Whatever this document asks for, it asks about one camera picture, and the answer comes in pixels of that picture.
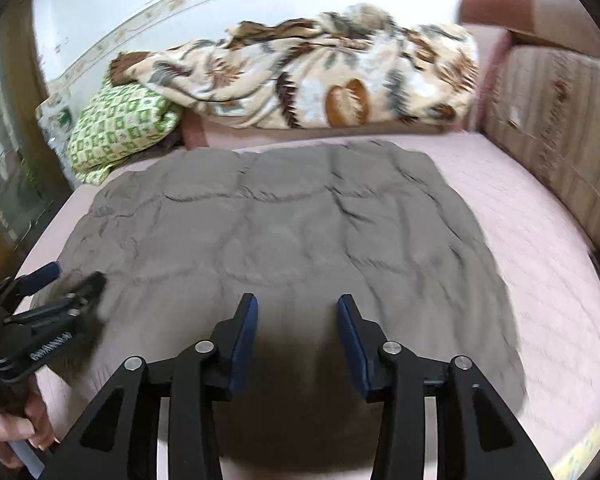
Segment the person's left hand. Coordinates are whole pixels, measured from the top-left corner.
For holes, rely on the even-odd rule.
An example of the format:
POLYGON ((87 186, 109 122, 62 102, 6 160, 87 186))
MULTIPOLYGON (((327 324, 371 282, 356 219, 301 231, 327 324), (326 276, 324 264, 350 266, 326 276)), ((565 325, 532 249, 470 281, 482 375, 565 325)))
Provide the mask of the person's left hand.
POLYGON ((41 451, 55 442, 54 428, 35 375, 29 377, 26 391, 21 416, 0 408, 0 462, 9 469, 20 469, 23 466, 10 447, 10 442, 28 440, 41 451))

